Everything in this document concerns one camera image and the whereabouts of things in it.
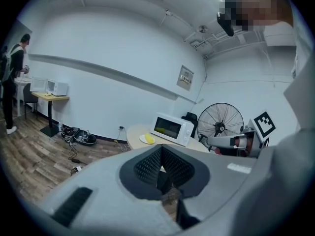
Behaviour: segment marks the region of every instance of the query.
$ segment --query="plate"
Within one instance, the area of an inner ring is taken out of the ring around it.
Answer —
[[[150,144],[150,143],[147,142],[145,135],[139,136],[139,139],[140,139],[140,141],[142,141],[145,144]]]

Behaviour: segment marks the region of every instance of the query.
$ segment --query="hair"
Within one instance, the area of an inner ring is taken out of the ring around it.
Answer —
[[[21,43],[26,43],[31,39],[31,36],[29,34],[24,34],[23,37],[21,38]]]

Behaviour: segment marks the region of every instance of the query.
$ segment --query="black chair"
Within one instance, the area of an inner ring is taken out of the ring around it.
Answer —
[[[182,119],[188,120],[188,121],[190,121],[193,124],[193,130],[192,130],[192,133],[191,133],[191,137],[195,138],[195,132],[196,132],[196,129],[197,129],[197,126],[198,126],[197,115],[195,115],[193,113],[190,113],[190,112],[187,112],[186,116],[182,116]]]
[[[35,104],[36,119],[37,119],[38,98],[36,96],[32,95],[32,92],[30,91],[30,89],[31,89],[30,83],[28,83],[23,89],[25,119],[26,119],[26,103],[34,103]]]

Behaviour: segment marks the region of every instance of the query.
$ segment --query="white label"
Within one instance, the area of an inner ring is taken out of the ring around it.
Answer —
[[[251,167],[246,167],[246,166],[242,166],[242,165],[238,165],[238,164],[234,164],[234,163],[230,163],[227,166],[227,168],[230,170],[238,171],[238,172],[245,173],[245,174],[249,174],[252,171]]]

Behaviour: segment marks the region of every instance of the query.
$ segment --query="large black fan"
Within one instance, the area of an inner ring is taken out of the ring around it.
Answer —
[[[243,125],[243,117],[235,107],[227,103],[217,103],[205,109],[200,115],[197,134],[199,139],[205,136],[201,142],[209,148],[208,137],[238,135]]]

